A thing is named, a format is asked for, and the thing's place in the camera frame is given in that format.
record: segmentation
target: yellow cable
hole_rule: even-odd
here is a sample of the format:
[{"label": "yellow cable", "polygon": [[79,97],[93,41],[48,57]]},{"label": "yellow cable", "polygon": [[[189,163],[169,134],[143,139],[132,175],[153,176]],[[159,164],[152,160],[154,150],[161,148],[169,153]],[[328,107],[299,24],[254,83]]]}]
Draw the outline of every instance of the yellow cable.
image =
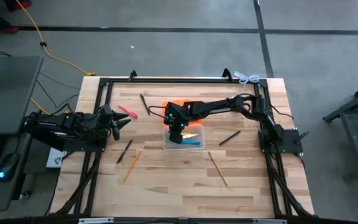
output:
[{"label": "yellow cable", "polygon": [[[23,7],[22,4],[19,2],[19,0],[16,0],[16,2],[20,5],[20,7],[23,9],[23,11],[24,11],[24,12],[27,14],[27,16],[30,18],[31,22],[34,24],[34,27],[37,29],[37,32],[38,32],[38,34],[39,34],[39,36],[40,36],[40,38],[41,38],[41,42],[44,42],[44,43],[45,43],[44,38],[42,38],[42,34],[41,34],[40,30],[38,29],[37,24],[36,24],[36,23],[34,22],[34,20],[32,19],[31,15],[27,12],[26,9],[24,9],[24,7]],[[55,59],[55,60],[58,60],[59,62],[63,62],[63,63],[66,63],[66,64],[68,64],[68,65],[71,65],[72,67],[75,67],[76,69],[78,69],[79,71],[81,71],[82,73],[84,73],[85,76],[95,76],[95,75],[96,75],[96,73],[94,73],[94,72],[86,72],[86,71],[82,70],[80,67],[76,66],[75,64],[73,64],[73,63],[71,63],[71,62],[67,62],[67,61],[62,60],[62,59],[60,59],[60,58],[56,58],[55,56],[51,55],[51,54],[48,52],[46,46],[43,45],[42,47],[44,48],[45,52],[47,53],[47,55],[48,55],[49,57],[51,57],[51,58],[53,58],[53,59]]]},{"label": "yellow cable", "polygon": [[33,98],[30,98],[30,100],[38,107],[38,109],[40,109],[42,112],[44,112],[45,114],[47,115],[50,115],[50,113],[48,113],[47,111],[45,111],[44,109],[42,109],[42,107],[37,103],[35,102],[35,100],[33,100]]}]

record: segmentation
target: gray floor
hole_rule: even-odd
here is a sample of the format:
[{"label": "gray floor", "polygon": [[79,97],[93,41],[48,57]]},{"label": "gray floor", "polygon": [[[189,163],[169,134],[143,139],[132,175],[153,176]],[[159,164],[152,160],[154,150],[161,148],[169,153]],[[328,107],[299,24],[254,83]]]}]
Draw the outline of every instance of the gray floor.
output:
[{"label": "gray floor", "polygon": [[[29,12],[43,26],[257,28],[251,0],[33,2]],[[358,0],[260,0],[260,7],[267,29],[358,30]],[[1,3],[0,10],[15,24],[30,24],[22,12],[7,13]],[[218,77],[227,67],[267,76],[258,34],[42,33],[51,53],[99,75],[136,70],[139,75]],[[357,159],[341,122],[327,125],[321,119],[358,90],[358,35],[267,35],[267,44],[274,77],[285,79],[296,126],[310,131],[303,147],[316,214],[358,221],[358,180],[342,180],[343,174],[358,168]],[[80,72],[45,56],[36,32],[0,34],[0,50],[42,55],[44,74],[67,85],[81,85]],[[57,103],[78,93],[43,76],[39,81]],[[46,110],[54,110],[39,86],[33,97]],[[0,218],[43,215],[56,178],[51,173],[36,175],[37,193],[27,202],[13,203]]]}]

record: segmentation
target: wooden table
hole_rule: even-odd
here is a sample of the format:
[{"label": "wooden table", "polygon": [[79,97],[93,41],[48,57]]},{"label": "wooden table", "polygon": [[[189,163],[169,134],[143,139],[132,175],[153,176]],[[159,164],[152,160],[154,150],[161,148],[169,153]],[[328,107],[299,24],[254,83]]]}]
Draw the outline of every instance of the wooden table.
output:
[{"label": "wooden table", "polygon": [[[267,81],[272,104],[282,113],[291,113],[283,79]],[[77,111],[93,112],[98,83],[99,77],[84,77]],[[204,150],[166,152],[162,149],[162,119],[147,114],[139,93],[145,96],[148,105],[161,106],[163,101],[175,99],[215,101],[238,93],[254,94],[254,89],[252,85],[243,89],[240,84],[115,83],[111,108],[122,112],[117,106],[123,105],[137,113],[139,118],[132,119],[121,129],[119,141],[108,139],[99,167],[92,216],[274,217],[266,162],[259,149],[258,122],[239,113],[211,115],[204,119]],[[293,127],[291,118],[277,113],[274,117],[284,128]],[[238,130],[242,131],[240,135],[218,146]],[[116,165],[117,158],[131,139],[132,145],[122,162]],[[141,147],[144,150],[123,183]],[[221,168],[229,187],[224,186],[208,151]],[[58,210],[76,189],[83,157],[83,152],[75,152],[63,161],[51,212]],[[313,213],[301,161],[293,154],[284,154],[283,164],[288,187],[305,209]],[[284,212],[280,190],[278,194]],[[83,207],[87,195],[88,189],[84,193]]]}]

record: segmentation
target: computer mouse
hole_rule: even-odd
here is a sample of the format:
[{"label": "computer mouse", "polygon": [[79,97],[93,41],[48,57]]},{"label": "computer mouse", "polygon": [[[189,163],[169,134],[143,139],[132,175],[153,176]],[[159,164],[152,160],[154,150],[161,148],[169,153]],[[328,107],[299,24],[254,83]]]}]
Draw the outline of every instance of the computer mouse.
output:
[{"label": "computer mouse", "polygon": [[10,153],[5,156],[0,164],[0,181],[9,182],[15,175],[16,166],[19,162],[20,155],[18,153]]}]

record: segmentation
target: black pencil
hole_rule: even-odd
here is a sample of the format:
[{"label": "black pencil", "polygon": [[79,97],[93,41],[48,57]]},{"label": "black pencil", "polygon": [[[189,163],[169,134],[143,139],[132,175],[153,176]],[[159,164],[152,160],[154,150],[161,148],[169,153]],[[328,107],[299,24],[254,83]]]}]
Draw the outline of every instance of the black pencil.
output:
[{"label": "black pencil", "polygon": [[150,111],[149,111],[149,109],[147,108],[146,101],[144,100],[144,96],[143,96],[142,94],[140,94],[140,98],[142,99],[143,105],[144,105],[144,107],[146,108],[147,113],[150,115]]},{"label": "black pencil", "polygon": [[132,139],[129,141],[127,147],[125,147],[124,151],[121,153],[121,156],[119,156],[119,158],[118,158],[118,160],[117,160],[117,164],[118,164],[119,162],[121,162],[122,158],[124,157],[125,152],[127,152],[127,150],[128,150],[128,148],[129,148],[129,146],[131,145],[131,143],[132,143]]},{"label": "black pencil", "polygon": [[223,140],[223,142],[219,143],[219,146],[223,145],[224,143],[226,143],[228,140],[232,139],[234,136],[238,135],[241,131],[238,131],[232,135],[230,135],[230,137],[228,137],[227,139]]}]

